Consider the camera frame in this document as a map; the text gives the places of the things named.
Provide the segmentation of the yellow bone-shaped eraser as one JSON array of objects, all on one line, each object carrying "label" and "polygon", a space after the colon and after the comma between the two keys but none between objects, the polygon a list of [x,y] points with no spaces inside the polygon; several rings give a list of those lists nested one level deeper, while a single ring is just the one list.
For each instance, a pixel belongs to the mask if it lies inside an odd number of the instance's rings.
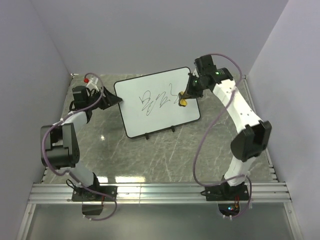
[{"label": "yellow bone-shaped eraser", "polygon": [[186,107],[187,106],[187,101],[186,99],[184,98],[184,92],[181,91],[179,94],[178,94],[178,105],[180,107]]}]

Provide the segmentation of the white whiteboard black frame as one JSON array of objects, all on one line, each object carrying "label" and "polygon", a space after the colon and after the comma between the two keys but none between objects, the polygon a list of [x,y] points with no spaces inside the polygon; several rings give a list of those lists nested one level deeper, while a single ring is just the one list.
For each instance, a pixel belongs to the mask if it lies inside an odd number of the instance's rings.
[{"label": "white whiteboard black frame", "polygon": [[186,107],[178,105],[179,93],[186,88],[189,73],[191,70],[188,67],[181,67],[114,84],[115,94],[122,99],[119,109],[128,138],[200,119],[196,99],[189,101]]}]

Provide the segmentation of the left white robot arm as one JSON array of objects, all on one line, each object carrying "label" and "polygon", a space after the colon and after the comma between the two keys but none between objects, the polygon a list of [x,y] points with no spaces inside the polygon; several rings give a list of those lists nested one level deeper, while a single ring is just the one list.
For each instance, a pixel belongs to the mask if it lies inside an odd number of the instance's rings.
[{"label": "left white robot arm", "polygon": [[67,116],[40,129],[41,161],[57,176],[69,174],[73,180],[68,179],[66,183],[78,195],[96,201],[102,190],[96,174],[80,163],[77,133],[90,122],[94,110],[105,110],[121,103],[123,99],[104,86],[100,90],[76,86],[72,94],[73,101]]}]

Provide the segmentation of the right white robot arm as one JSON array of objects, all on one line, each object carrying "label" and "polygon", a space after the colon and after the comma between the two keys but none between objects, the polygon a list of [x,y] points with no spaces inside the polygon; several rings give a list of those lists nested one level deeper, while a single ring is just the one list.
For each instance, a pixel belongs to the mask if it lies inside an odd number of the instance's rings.
[{"label": "right white robot arm", "polygon": [[232,160],[217,187],[224,199],[232,200],[252,163],[267,148],[272,125],[254,113],[239,92],[240,80],[234,80],[227,68],[217,68],[212,53],[196,58],[194,65],[185,90],[178,94],[178,105],[186,107],[188,100],[201,98],[205,90],[210,90],[223,105],[219,115],[228,113],[231,117],[237,135],[230,143]]}]

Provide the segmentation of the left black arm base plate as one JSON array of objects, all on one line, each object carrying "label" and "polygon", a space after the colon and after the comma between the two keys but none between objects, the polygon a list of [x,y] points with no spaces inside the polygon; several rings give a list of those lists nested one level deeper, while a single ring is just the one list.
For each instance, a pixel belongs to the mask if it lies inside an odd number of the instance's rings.
[{"label": "left black arm base plate", "polygon": [[97,190],[103,195],[93,193],[82,187],[75,187],[72,193],[72,202],[112,202],[113,200],[106,195],[116,199],[118,193],[118,187],[115,185],[102,185]]}]

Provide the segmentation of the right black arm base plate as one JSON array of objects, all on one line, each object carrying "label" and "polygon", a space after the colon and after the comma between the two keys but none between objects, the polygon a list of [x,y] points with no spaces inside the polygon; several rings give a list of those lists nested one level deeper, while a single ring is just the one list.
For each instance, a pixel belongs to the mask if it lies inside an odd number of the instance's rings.
[{"label": "right black arm base plate", "polygon": [[205,197],[206,201],[247,201],[249,200],[250,191],[244,183],[237,186],[229,186],[228,183],[223,183],[205,187],[200,194]]}]

